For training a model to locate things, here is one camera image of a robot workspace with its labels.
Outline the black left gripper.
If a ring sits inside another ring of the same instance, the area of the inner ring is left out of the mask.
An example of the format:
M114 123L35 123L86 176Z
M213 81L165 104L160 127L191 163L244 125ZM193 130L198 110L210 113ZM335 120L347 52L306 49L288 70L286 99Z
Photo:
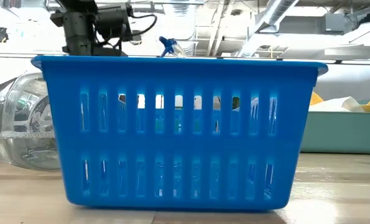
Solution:
M62 51L68 55L82 56L115 56L126 57L119 49L105 48L97 43L95 29L91 16L82 12L56 11L50 20L57 26L63 27L65 45Z

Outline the white blue-trigger spray bottle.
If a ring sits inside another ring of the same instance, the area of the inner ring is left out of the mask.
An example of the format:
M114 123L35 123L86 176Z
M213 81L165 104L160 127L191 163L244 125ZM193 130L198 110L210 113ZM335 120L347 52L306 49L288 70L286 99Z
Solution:
M160 36L159 41L164 45L164 51L160 57L164 57L168 54L173 55L174 57L186 57L184 50L175 39L166 39L165 37Z

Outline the yellow oval cloth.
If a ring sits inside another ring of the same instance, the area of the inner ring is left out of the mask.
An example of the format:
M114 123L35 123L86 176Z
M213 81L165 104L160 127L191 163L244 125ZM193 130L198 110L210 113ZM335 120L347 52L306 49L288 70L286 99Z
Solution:
M310 106L324 101L318 94L314 91L312 92L312 97L310 100ZM361 105L364 113L370 113L370 101L367 104Z

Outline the blue slotted plastic basket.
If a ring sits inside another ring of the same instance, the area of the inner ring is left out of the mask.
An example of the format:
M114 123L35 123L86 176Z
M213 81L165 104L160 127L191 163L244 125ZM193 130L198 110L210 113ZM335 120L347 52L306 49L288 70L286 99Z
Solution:
M69 202L273 210L294 181L321 62L47 56Z

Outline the teal plastic tub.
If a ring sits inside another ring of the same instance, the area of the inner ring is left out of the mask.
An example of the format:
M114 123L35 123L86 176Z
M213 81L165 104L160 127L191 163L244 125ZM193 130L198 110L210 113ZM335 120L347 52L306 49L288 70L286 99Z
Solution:
M301 151L370 154L370 113L309 111Z

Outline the silver ventilation duct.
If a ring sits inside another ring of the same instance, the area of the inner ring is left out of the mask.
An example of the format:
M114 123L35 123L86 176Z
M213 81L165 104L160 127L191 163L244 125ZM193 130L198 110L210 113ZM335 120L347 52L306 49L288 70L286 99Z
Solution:
M280 23L287 15L289 9L293 8L299 0L269 0L266 9L256 14L253 18L253 25L247 30L247 39L237 57L252 57L256 50L263 45L264 37L260 31L267 30L277 33Z

